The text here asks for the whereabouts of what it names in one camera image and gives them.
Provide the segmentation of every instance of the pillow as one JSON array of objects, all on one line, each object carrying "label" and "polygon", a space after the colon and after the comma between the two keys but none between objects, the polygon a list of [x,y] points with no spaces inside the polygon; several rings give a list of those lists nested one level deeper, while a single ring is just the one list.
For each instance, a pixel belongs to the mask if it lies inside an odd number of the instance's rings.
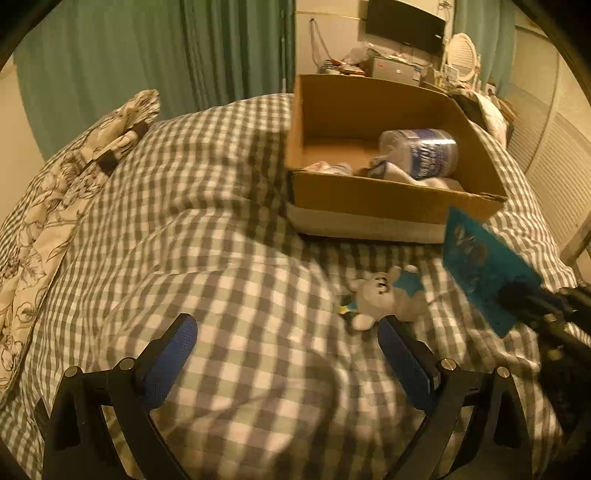
[{"label": "pillow", "polygon": [[80,221],[159,110],[158,92],[145,90],[103,117],[50,159],[0,231],[0,407]]}]

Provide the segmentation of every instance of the white mirror frame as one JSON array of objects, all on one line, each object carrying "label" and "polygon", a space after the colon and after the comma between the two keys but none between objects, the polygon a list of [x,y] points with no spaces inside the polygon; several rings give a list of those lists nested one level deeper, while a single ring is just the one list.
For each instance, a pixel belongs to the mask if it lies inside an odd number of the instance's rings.
[{"label": "white mirror frame", "polygon": [[458,40],[461,39],[461,40],[465,41],[468,44],[468,47],[470,48],[470,50],[472,52],[472,58],[474,59],[474,65],[473,65],[471,71],[466,75],[460,75],[458,77],[458,80],[460,82],[469,82],[470,79],[474,77],[474,75],[476,73],[476,67],[478,67],[478,54],[476,53],[476,47],[474,46],[472,39],[470,37],[468,37],[468,35],[466,35],[465,33],[456,33],[449,40],[449,42],[447,43],[447,48],[446,48],[445,63],[447,63],[451,67],[453,67],[454,65],[452,65],[452,62],[450,61],[450,47],[453,45],[454,39],[458,39]]}]

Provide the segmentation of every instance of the round mirror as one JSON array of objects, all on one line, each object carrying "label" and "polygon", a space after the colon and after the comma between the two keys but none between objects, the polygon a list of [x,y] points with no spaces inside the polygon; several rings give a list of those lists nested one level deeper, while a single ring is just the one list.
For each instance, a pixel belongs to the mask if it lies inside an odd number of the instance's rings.
[{"label": "round mirror", "polygon": [[475,74],[476,47],[465,33],[455,34],[447,46],[447,64],[458,71],[458,80],[468,82]]}]

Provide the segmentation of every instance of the toy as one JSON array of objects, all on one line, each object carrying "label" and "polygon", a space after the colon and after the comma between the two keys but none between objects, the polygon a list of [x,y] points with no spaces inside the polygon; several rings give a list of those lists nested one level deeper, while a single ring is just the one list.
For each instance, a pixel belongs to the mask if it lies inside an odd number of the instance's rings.
[{"label": "toy", "polygon": [[355,330],[369,330],[386,315],[412,322],[428,309],[418,268],[392,267],[351,282],[352,294],[342,298],[339,313]]}]

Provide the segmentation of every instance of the bed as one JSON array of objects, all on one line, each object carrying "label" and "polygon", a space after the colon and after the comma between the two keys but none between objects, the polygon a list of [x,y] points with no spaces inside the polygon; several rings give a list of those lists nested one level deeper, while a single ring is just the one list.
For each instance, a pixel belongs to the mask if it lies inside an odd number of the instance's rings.
[{"label": "bed", "polygon": [[[269,95],[156,123],[102,187],[38,311],[0,410],[0,436],[31,479],[41,478],[43,458],[33,410],[40,398],[50,409],[64,370],[112,368],[137,356],[181,312],[197,319],[199,339],[152,417],[192,478],[381,478],[422,414],[387,367],[376,331],[354,332],[337,306],[351,280],[394,264],[416,265],[426,288],[429,315],[410,324],[417,339],[465,369],[511,370],[533,465],[544,469],[560,427],[534,381],[535,335],[518,326],[498,338],[443,268],[440,247],[298,235],[285,218],[290,108],[290,95]],[[574,286],[515,161],[474,128],[509,196],[488,228],[549,289]],[[6,219],[1,262],[59,156]],[[137,476],[106,415],[124,465]]]}]

